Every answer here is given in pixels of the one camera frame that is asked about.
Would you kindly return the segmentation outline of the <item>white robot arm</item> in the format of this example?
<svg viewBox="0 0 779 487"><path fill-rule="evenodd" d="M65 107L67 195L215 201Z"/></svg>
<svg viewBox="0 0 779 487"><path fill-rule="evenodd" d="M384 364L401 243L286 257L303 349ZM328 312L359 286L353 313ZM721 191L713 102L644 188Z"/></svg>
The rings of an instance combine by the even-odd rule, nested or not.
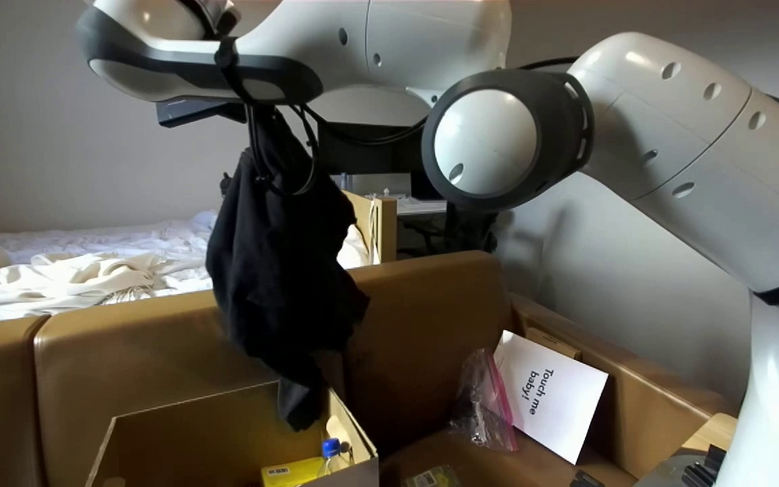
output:
<svg viewBox="0 0 779 487"><path fill-rule="evenodd" d="M424 100L421 165L460 209L586 172L748 291L752 364L716 487L779 487L779 100L644 36L567 71L514 67L507 0L90 0L77 41L110 87L209 113L353 83Z"/></svg>

